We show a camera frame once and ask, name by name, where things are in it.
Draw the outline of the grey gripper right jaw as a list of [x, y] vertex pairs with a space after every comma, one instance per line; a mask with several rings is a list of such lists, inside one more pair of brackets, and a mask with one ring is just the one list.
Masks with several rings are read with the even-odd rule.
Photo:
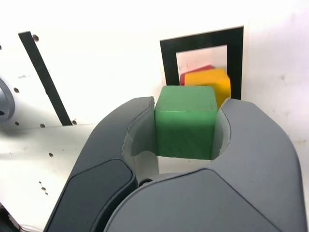
[[213, 161], [134, 191], [105, 231], [302, 231], [299, 158], [274, 120], [253, 103], [228, 99], [213, 144]]

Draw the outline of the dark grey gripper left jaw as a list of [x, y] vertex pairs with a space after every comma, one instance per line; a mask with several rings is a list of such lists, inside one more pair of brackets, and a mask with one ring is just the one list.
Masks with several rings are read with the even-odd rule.
[[139, 182], [159, 173], [153, 97], [122, 104], [89, 135], [45, 226], [101, 232]]

